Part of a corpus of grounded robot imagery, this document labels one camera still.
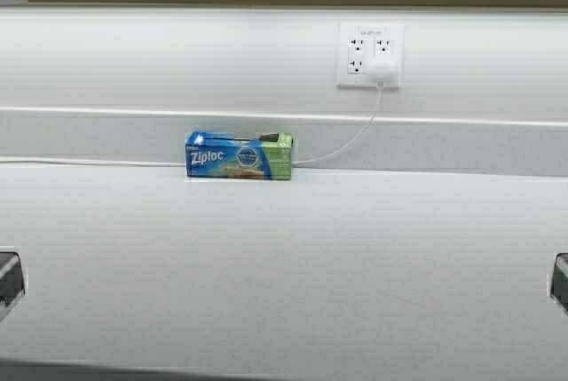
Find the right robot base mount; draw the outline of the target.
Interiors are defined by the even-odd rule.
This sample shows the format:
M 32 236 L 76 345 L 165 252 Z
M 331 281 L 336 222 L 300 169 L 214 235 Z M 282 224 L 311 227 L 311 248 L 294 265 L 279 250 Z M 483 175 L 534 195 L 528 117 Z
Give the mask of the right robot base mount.
M 567 312 L 568 310 L 567 271 L 567 254 L 557 254 L 551 275 L 549 294 L 564 309 L 565 312 Z

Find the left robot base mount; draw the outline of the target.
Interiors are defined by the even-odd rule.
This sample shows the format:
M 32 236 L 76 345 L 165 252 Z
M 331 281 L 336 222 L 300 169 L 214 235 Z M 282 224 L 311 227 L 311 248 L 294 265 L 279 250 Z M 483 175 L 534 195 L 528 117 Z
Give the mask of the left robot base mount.
M 25 294 L 22 262 L 17 252 L 1 252 L 0 296 L 1 311 L 7 311 Z

